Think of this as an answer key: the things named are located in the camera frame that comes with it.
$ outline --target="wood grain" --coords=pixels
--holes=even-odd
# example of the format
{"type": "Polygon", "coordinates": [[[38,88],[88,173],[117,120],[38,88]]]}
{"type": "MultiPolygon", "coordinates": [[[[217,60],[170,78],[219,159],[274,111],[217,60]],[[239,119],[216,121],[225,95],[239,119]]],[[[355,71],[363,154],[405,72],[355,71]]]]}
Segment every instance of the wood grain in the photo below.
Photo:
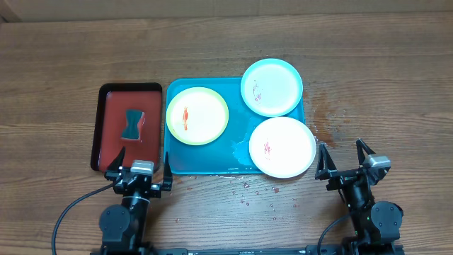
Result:
{"type": "MultiPolygon", "coordinates": [[[[372,190],[405,210],[407,254],[451,254],[451,13],[1,24],[0,253],[49,254],[61,211],[107,184],[89,169],[101,85],[155,81],[165,90],[179,77],[240,76],[266,57],[301,73],[306,123],[339,169],[357,166],[358,137],[391,158],[372,190]]],[[[147,239],[190,249],[314,244],[345,213],[314,180],[315,165],[291,180],[178,177],[152,201],[147,239]]],[[[71,210],[59,254],[97,249],[98,217],[119,202],[106,191],[71,210]]],[[[351,234],[338,226],[325,243],[351,234]]]]}

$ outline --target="wall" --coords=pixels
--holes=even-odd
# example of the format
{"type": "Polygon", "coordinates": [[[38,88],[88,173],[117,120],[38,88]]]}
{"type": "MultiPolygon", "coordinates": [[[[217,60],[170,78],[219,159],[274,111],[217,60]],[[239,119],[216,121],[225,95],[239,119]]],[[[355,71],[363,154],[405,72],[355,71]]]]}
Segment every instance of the wall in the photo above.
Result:
{"type": "Polygon", "coordinates": [[[9,22],[453,11],[452,0],[0,0],[9,22]]]}

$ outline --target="food residue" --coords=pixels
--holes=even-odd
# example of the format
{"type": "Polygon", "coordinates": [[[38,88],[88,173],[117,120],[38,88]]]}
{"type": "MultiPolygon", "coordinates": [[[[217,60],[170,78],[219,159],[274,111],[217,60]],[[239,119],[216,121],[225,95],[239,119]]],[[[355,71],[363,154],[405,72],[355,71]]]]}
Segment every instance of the food residue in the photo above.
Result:
{"type": "Polygon", "coordinates": [[[189,112],[187,112],[187,106],[184,107],[184,114],[183,114],[183,125],[184,130],[187,130],[187,119],[189,118],[189,112]]]}

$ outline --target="white plate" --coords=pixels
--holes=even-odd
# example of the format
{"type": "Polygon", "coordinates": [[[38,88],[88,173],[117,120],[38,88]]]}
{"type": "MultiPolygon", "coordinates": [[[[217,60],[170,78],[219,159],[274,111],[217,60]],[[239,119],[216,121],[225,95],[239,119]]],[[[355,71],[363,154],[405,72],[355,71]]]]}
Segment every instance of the white plate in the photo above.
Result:
{"type": "Polygon", "coordinates": [[[255,113],[277,117],[292,111],[302,98],[302,78],[289,63],[263,59],[252,64],[242,76],[241,95],[255,113]]]}
{"type": "Polygon", "coordinates": [[[193,87],[181,91],[168,105],[170,133],[188,145],[205,145],[217,139],[228,124],[225,100],[216,91],[193,87]]]}
{"type": "Polygon", "coordinates": [[[252,132],[248,146],[253,163],[265,174],[290,178],[313,163],[316,142],[310,129],[288,117],[270,118],[252,132]]]}

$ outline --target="blue tray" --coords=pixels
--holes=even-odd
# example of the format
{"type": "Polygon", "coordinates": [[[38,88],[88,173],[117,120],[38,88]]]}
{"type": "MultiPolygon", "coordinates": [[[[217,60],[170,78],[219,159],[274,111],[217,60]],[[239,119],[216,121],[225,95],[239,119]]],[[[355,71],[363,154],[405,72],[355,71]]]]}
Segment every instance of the blue tray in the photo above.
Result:
{"type": "MultiPolygon", "coordinates": [[[[177,79],[167,89],[166,107],[185,89],[196,86],[212,89],[226,101],[229,122],[215,141],[205,145],[179,142],[165,123],[164,155],[168,152],[171,171],[175,174],[262,174],[248,153],[248,141],[256,126],[267,120],[243,102],[241,77],[177,79]]],[[[303,99],[287,117],[305,123],[303,99]]]]}

